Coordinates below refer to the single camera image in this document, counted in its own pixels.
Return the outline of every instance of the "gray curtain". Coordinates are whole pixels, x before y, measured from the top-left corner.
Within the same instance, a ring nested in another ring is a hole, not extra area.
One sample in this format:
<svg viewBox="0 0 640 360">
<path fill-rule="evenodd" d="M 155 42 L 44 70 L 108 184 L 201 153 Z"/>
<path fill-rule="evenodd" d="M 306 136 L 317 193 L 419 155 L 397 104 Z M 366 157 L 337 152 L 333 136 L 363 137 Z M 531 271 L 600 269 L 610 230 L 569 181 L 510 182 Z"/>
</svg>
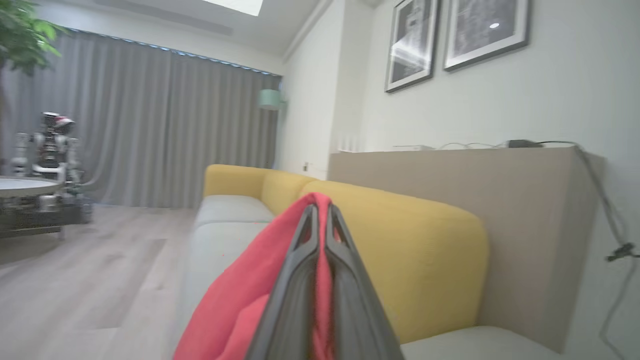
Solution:
<svg viewBox="0 0 640 360">
<path fill-rule="evenodd" d="M 276 113 L 257 106 L 261 89 L 280 77 L 172 53 L 166 184 L 168 203 L 200 203 L 209 164 L 269 168 L 275 157 Z"/>
<path fill-rule="evenodd" d="M 270 167 L 276 114 L 257 92 L 279 76 L 169 49 L 72 32 L 33 78 L 5 71 L 2 148 L 40 129 L 40 113 L 76 121 L 84 189 L 97 202 L 196 207 L 211 163 Z"/>
</svg>

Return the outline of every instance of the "gray sofa seat cushion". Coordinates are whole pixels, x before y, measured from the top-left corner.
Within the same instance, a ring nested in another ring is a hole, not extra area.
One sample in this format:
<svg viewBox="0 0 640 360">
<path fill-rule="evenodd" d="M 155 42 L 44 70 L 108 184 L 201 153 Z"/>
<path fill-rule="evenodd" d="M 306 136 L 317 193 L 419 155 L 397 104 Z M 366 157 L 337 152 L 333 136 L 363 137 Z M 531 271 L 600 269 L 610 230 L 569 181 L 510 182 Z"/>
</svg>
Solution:
<svg viewBox="0 0 640 360">
<path fill-rule="evenodd" d="M 560 355 L 514 332 L 469 327 L 401 346 L 406 360 L 559 360 Z"/>
<path fill-rule="evenodd" d="M 241 195 L 211 195 L 202 200 L 195 228 L 214 222 L 270 222 L 272 212 L 260 200 Z"/>
<path fill-rule="evenodd" d="M 204 224 L 191 235 L 172 336 L 172 351 L 209 285 L 229 267 L 268 223 Z"/>
</svg>

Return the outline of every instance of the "picture frame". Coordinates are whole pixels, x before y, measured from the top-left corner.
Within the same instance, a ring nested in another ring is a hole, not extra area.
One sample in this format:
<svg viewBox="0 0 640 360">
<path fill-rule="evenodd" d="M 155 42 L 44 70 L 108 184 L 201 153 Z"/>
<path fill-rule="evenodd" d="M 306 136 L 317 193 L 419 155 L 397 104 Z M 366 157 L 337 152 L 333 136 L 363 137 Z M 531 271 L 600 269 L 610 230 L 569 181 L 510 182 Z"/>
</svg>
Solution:
<svg viewBox="0 0 640 360">
<path fill-rule="evenodd" d="M 385 92 L 433 77 L 440 0 L 398 0 L 394 5 Z"/>
<path fill-rule="evenodd" d="M 452 71 L 529 44 L 532 0 L 451 0 L 444 69 Z"/>
</svg>

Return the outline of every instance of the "white wall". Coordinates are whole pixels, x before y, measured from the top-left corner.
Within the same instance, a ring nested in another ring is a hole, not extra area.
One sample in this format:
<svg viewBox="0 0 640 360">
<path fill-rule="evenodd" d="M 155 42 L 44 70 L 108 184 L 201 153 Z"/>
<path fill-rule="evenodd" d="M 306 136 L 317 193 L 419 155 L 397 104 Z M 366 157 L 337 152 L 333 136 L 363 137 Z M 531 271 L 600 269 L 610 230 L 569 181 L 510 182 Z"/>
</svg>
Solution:
<svg viewBox="0 0 640 360">
<path fill-rule="evenodd" d="M 344 1 L 333 1 L 286 64 L 280 170 L 326 178 Z M 302 170 L 305 162 L 308 172 Z"/>
<path fill-rule="evenodd" d="M 372 22 L 373 9 L 369 5 L 362 0 L 344 1 L 330 152 L 339 145 L 350 145 L 349 150 L 356 150 L 359 145 Z"/>
<path fill-rule="evenodd" d="M 453 74 L 384 92 L 393 0 L 374 13 L 362 135 L 367 149 L 509 139 L 573 140 L 609 162 L 606 186 L 640 245 L 640 1 L 537 0 L 529 47 Z M 441 25 L 447 23 L 448 1 Z M 614 359 L 598 330 L 629 266 L 599 214 L 568 340 L 570 359 Z M 640 274 L 611 326 L 628 359 L 640 357 Z"/>
<path fill-rule="evenodd" d="M 284 73 L 279 56 L 225 41 L 213 33 L 107 7 L 98 10 L 68 3 L 38 2 L 41 18 L 68 28 L 169 47 L 274 74 Z"/>
</svg>

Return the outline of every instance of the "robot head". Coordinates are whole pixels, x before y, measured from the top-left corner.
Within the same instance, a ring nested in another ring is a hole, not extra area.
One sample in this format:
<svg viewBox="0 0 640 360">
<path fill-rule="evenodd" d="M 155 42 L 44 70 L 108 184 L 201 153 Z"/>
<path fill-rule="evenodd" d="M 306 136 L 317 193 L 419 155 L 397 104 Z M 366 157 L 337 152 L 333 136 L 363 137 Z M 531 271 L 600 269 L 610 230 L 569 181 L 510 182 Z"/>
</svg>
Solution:
<svg viewBox="0 0 640 360">
<path fill-rule="evenodd" d="M 43 112 L 42 124 L 46 127 L 53 127 L 54 125 L 56 125 L 56 117 L 59 117 L 59 116 L 60 114 L 58 113 Z"/>
<path fill-rule="evenodd" d="M 74 129 L 75 124 L 76 122 L 68 117 L 58 116 L 56 117 L 56 125 L 53 128 L 60 135 L 68 135 Z"/>
</svg>

